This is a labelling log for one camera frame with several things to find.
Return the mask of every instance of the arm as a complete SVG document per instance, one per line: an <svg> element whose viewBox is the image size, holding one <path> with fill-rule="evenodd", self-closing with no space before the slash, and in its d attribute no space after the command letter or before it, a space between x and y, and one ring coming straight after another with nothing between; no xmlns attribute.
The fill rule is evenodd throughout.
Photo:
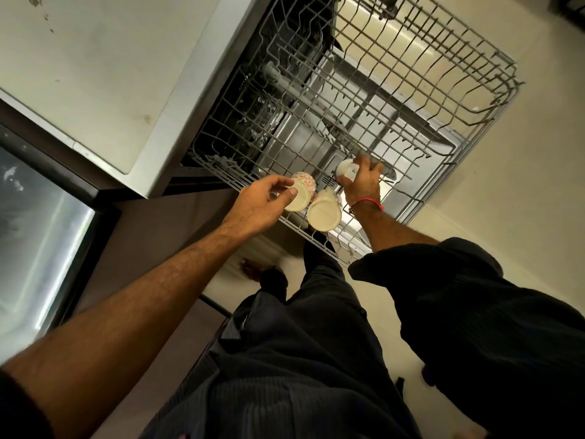
<svg viewBox="0 0 585 439"><path fill-rule="evenodd" d="M340 176L337 180L343 186L347 203L352 206L353 214L366 231L374 252L407 243L438 243L432 237L398 223L376 204L358 201L370 198L380 203L380 174L384 165L371 165L370 158L366 155L360 155L355 162L360 166L355 181L352 182L345 176Z"/></svg>
<svg viewBox="0 0 585 439"><path fill-rule="evenodd" d="M353 184L341 179L346 196L377 198L379 168L368 168L362 161L369 187L359 172ZM402 339L463 413L495 437L571 437L581 429L585 319L576 310L504 280L474 243L438 243L368 202L354 213L375 253L354 262L350 275L388 288Z"/></svg>
<svg viewBox="0 0 585 439"><path fill-rule="evenodd" d="M296 194L268 176L244 188L222 225L119 293L35 342L3 369L48 418L55 437L89 436L148 369L209 280ZM270 191L282 192L274 201Z"/></svg>

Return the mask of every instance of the shirt sleeve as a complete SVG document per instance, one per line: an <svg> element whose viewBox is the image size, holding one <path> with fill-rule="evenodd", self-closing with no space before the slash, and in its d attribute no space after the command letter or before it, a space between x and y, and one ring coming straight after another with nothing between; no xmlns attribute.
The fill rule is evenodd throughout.
<svg viewBox="0 0 585 439"><path fill-rule="evenodd" d="M369 254L349 273L388 288L437 388L496 437L581 430L585 319L567 303L504 280L492 256L458 238Z"/></svg>
<svg viewBox="0 0 585 439"><path fill-rule="evenodd" d="M0 370L0 428L3 437L53 439L53 429L28 394Z"/></svg>

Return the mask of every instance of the hand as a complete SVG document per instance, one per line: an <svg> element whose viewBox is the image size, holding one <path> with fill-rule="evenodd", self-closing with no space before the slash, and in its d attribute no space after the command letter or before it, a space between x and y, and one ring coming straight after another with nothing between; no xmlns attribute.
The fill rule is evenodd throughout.
<svg viewBox="0 0 585 439"><path fill-rule="evenodd" d="M371 164L367 155L359 155L354 160L360 167L356 179L351 181L346 176L338 176L337 182L343 186L345 199L353 206L362 198L374 199L380 203L380 175L384 170L382 163Z"/></svg>
<svg viewBox="0 0 585 439"><path fill-rule="evenodd" d="M245 239L256 236L273 226L282 215L284 208L296 197L294 180L284 176L266 176L240 191L228 215L223 219L222 227L230 234ZM280 193L270 199L270 191Z"/></svg>

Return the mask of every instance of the red string bracelet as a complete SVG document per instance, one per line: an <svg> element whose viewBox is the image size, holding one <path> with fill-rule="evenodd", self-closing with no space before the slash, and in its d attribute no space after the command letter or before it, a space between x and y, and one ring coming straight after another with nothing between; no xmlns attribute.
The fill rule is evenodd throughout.
<svg viewBox="0 0 585 439"><path fill-rule="evenodd" d="M379 203L378 203L376 200L374 200L374 199L372 199L372 198L369 198L369 197L364 197L364 198L361 198L361 199L359 199L359 200L356 200L356 201L353 203L353 205L351 205L351 206L349 207L349 213L350 213L350 214L353 214L353 207L356 205L356 203L363 202L363 201L368 201L368 202L375 203L375 204L378 206L378 208L380 208L382 211L384 211L384 206L380 205L380 204L379 204Z"/></svg>

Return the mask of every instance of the dishwasher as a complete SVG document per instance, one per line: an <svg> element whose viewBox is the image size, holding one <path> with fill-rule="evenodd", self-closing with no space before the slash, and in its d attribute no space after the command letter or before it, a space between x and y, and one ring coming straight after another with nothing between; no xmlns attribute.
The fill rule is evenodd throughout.
<svg viewBox="0 0 585 439"><path fill-rule="evenodd" d="M335 181L359 153L384 164L382 205L408 223L516 97L514 60L433 0L271 0L188 152L236 190L304 171L339 194L314 239L349 265L371 252Z"/></svg>

